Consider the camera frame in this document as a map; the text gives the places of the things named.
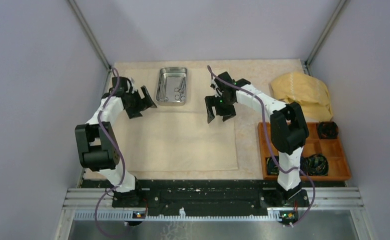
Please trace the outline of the steel instrument tray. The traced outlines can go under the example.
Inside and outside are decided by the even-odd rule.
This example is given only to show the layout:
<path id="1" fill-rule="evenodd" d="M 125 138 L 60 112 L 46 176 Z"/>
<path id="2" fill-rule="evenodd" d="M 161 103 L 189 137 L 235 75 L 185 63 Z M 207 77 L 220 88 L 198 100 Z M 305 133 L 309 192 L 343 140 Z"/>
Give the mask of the steel instrument tray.
<path id="1" fill-rule="evenodd" d="M 167 106 L 167 107 L 183 106 L 186 103 L 187 87 L 186 87 L 183 101 L 175 100 L 175 95 L 177 93 L 174 92 L 174 89 L 180 85 L 180 81 L 182 78 L 186 79 L 186 86 L 187 86 L 187 74 L 188 74 L 188 70 L 185 67 L 164 67 L 159 70 L 159 77 L 166 78 L 167 97 L 168 97 L 168 101 L 166 102 L 157 101 L 157 89 L 158 89 L 158 83 L 157 83 L 155 100 L 160 106 Z"/>

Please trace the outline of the cream cloth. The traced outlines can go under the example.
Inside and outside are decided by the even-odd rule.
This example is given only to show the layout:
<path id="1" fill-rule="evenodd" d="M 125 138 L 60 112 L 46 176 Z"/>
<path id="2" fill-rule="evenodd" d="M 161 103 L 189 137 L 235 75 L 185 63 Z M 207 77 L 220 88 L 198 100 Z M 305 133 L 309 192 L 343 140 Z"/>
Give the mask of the cream cloth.
<path id="1" fill-rule="evenodd" d="M 126 167 L 131 172 L 227 171 L 238 168 L 234 120 L 207 121 L 204 98 L 214 93 L 207 69 L 188 70 L 187 101 L 143 111 L 113 125 Z"/>

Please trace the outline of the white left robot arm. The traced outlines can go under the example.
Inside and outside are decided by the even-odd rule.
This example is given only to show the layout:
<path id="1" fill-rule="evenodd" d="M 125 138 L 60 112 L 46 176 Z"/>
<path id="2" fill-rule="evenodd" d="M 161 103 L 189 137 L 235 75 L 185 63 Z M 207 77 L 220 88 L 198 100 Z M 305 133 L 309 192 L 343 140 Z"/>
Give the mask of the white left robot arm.
<path id="1" fill-rule="evenodd" d="M 113 125 L 122 112 L 135 119 L 156 104 L 146 86 L 137 89 L 131 78 L 113 77 L 112 84 L 93 116 L 75 127 L 78 156 L 83 168 L 106 177 L 113 190 L 124 193 L 124 201 L 135 207 L 141 204 L 143 193 L 136 189 L 136 177 L 126 169 Z"/>

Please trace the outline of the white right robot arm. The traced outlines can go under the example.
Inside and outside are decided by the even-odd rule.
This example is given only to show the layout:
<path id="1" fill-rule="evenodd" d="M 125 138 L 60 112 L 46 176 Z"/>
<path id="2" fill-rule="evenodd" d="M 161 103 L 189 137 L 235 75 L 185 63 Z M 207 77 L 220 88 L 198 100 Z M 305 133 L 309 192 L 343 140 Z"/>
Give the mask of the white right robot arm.
<path id="1" fill-rule="evenodd" d="M 264 134 L 267 147 L 278 151 L 278 157 L 272 159 L 279 168 L 277 182 L 282 188 L 276 192 L 276 200 L 282 206 L 291 205 L 300 188 L 300 159 L 309 136 L 301 106 L 274 99 L 244 78 L 235 81 L 226 71 L 218 76 L 212 73 L 210 86 L 215 94 L 204 98 L 208 123 L 217 115 L 223 121 L 235 117 L 235 103 L 261 113 L 263 121 L 269 121 Z"/>

